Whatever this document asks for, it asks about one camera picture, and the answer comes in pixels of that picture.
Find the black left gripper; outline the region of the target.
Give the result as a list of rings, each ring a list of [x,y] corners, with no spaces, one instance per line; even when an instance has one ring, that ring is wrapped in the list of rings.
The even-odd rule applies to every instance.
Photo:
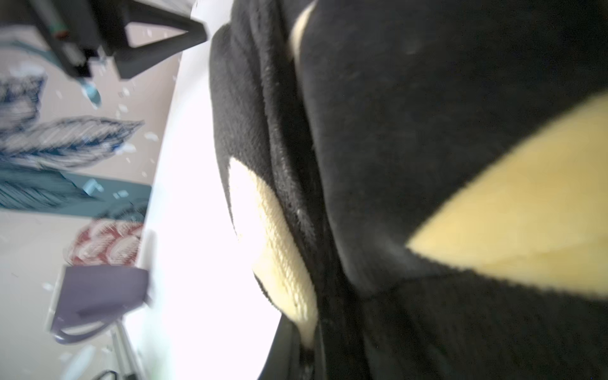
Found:
[[[162,40],[131,46],[127,26],[155,25],[182,31]],[[1,27],[37,29],[59,67],[74,79],[91,76],[90,60],[114,59],[122,79],[132,79],[167,58],[207,41],[203,23],[138,1],[1,2]]]

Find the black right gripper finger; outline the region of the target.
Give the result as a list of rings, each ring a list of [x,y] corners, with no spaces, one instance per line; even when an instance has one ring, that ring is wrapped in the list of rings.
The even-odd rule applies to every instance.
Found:
[[[295,324],[282,315],[259,380],[314,378],[313,356],[301,346]]]

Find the black pillowcase with cream flowers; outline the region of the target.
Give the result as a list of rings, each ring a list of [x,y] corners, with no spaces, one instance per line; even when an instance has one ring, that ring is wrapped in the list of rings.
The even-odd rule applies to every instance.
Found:
[[[607,377],[605,1],[236,1],[210,90],[289,379]]]

